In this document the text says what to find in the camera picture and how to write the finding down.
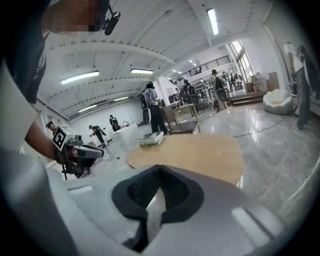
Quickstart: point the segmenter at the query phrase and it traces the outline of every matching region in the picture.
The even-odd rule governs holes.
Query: black pants
[[[96,133],[95,135],[98,137],[99,141],[100,141],[102,144],[105,143],[105,140],[104,140],[104,138],[102,138],[101,133]]]
[[[151,113],[151,128],[153,133],[159,132],[160,130],[167,134],[167,128],[165,126],[164,118],[162,116],[160,107],[158,105],[151,105],[149,106],[150,113]]]

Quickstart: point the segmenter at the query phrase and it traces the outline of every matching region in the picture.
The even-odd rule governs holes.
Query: window
[[[250,82],[251,76],[253,76],[254,72],[250,65],[248,54],[243,44],[239,40],[229,43],[228,45],[231,48],[235,59],[240,67],[243,79],[245,79],[247,82]]]
[[[236,53],[239,54],[241,51],[241,48],[242,48],[242,44],[240,44],[240,41],[234,41],[234,42],[232,42],[232,45],[233,45]]]

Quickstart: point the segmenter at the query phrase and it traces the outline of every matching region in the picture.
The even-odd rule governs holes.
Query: black rubber pad
[[[155,165],[121,181],[112,191],[112,200],[127,218],[147,223],[147,206],[161,187],[166,211],[161,223],[183,222],[195,214],[204,201],[201,186],[164,165]]]

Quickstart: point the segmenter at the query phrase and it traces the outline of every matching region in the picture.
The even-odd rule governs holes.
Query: ceiling beam
[[[237,33],[233,33],[233,34],[228,34],[228,35],[225,35],[225,36],[222,36],[220,38],[213,40],[212,47],[225,45],[227,43],[230,43],[230,42],[233,42],[236,40],[240,40],[240,39],[246,38],[248,36],[249,36],[249,34],[247,32],[237,32]],[[176,62],[178,63],[178,65],[182,62],[187,62],[188,60],[192,59],[193,56],[196,56],[198,53],[201,53],[201,52],[207,50],[208,48],[209,47],[207,44],[201,45],[201,46],[197,47],[196,49],[192,50],[191,52],[189,52],[188,54],[177,59]],[[165,74],[170,72],[170,70],[172,70],[175,66],[176,65],[173,65],[173,64],[166,65],[165,67],[161,68],[160,70],[157,70],[157,72],[155,72],[153,74],[153,78],[156,79],[158,77],[165,76]]]
[[[163,60],[171,64],[176,64],[175,60],[165,56],[163,54],[157,53],[153,50],[144,49],[138,46],[132,46],[129,44],[116,43],[116,42],[83,42],[77,44],[69,44],[65,46],[59,46],[54,49],[50,49],[45,52],[47,58],[55,58],[57,56],[64,56],[76,52],[86,52],[86,51],[123,51],[146,55],[152,58]]]
[[[86,103],[86,106],[91,106],[97,102],[101,102],[101,101],[105,101],[105,100],[113,101],[114,99],[117,99],[117,98],[126,97],[129,95],[134,95],[135,92],[136,92],[136,89],[129,90],[129,91],[123,91],[123,92],[117,92],[117,93],[111,93],[111,94],[108,94],[103,97],[97,97],[97,98],[90,99],[90,100],[86,101],[85,103]],[[85,108],[86,106],[84,106],[83,103],[80,103],[80,104],[77,104],[77,105],[74,105],[72,107],[67,108],[62,113],[66,116],[70,116],[73,112],[77,112],[80,109]]]
[[[207,15],[207,12],[203,8],[202,9],[197,8],[197,6],[199,6],[199,2],[196,3],[195,0],[186,0],[186,2],[188,3],[191,10],[193,11],[196,19],[199,21],[202,27],[202,30],[204,31],[205,36],[208,40],[209,46],[211,47],[212,46],[211,37],[213,35],[213,32],[208,29],[208,24],[210,24],[210,20]]]
[[[119,79],[109,79],[99,82],[92,82],[86,85],[82,85],[82,89],[91,89],[98,88],[99,86],[109,86],[109,85],[117,85],[117,84],[125,84],[125,83],[135,83],[135,82],[149,82],[152,80],[150,77],[132,77],[132,78],[119,78]],[[50,97],[46,102],[47,105],[51,105],[61,98],[70,97],[70,95],[76,94],[79,92],[80,86],[75,86],[70,89],[67,89],[63,92],[60,92],[52,97]]]

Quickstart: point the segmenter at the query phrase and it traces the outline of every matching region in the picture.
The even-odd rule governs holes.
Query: white shirt
[[[297,72],[299,69],[304,67],[303,62],[300,60],[300,51],[295,48],[292,44],[287,43],[283,46],[285,54],[288,56],[288,53],[292,54],[293,58],[293,68],[294,71]]]

